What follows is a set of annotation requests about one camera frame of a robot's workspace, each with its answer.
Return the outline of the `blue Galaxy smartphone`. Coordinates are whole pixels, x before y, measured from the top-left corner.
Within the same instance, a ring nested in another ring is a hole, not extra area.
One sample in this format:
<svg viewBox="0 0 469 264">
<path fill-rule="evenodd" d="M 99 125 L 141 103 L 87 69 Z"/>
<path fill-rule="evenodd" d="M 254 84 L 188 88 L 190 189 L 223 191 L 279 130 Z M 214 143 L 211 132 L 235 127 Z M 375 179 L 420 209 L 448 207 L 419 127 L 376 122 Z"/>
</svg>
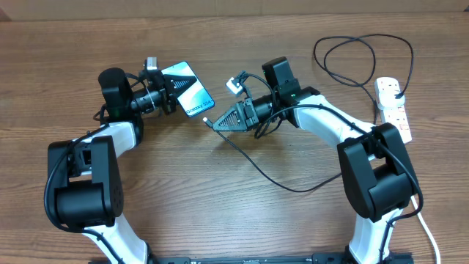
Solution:
<svg viewBox="0 0 469 264">
<path fill-rule="evenodd" d="M 212 96 L 186 61 L 167 67 L 162 70 L 162 73 L 176 76 L 195 76 L 197 78 L 194 85 L 181 96 L 177 96 L 177 102 L 188 117 L 194 117 L 215 106 Z"/>
</svg>

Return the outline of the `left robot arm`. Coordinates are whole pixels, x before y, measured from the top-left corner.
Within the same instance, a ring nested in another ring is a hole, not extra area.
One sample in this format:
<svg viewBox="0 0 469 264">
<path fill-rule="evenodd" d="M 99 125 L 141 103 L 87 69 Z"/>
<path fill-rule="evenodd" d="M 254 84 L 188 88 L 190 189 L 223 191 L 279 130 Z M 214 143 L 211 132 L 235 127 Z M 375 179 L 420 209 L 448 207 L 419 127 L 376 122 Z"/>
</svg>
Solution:
<svg viewBox="0 0 469 264">
<path fill-rule="evenodd" d="M 132 78 L 142 89 L 133 90 Z M 174 112 L 177 97 L 197 81 L 192 73 L 145 69 L 133 76 L 118 67 L 104 70 L 98 77 L 105 99 L 95 115 L 99 128 L 48 146 L 43 202 L 52 225 L 90 238 L 109 263 L 156 263 L 123 213 L 118 158 L 141 143 L 144 114 Z"/>
</svg>

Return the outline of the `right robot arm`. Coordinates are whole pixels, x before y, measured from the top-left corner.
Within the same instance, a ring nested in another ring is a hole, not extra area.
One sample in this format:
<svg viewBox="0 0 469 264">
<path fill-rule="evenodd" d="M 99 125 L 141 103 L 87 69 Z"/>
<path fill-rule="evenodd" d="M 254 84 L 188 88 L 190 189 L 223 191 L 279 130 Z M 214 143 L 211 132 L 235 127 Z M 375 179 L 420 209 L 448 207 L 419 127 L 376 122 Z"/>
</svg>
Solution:
<svg viewBox="0 0 469 264">
<path fill-rule="evenodd" d="M 422 195 L 397 127 L 357 120 L 313 87 L 302 88 L 286 57 L 262 65 L 270 94 L 247 96 L 208 126 L 216 133 L 253 130 L 257 138 L 274 120 L 287 120 L 336 148 L 347 199 L 357 213 L 353 237 L 343 252 L 314 253 L 312 263 L 413 263 L 410 253 L 389 249 L 398 220 L 413 196 Z"/>
</svg>

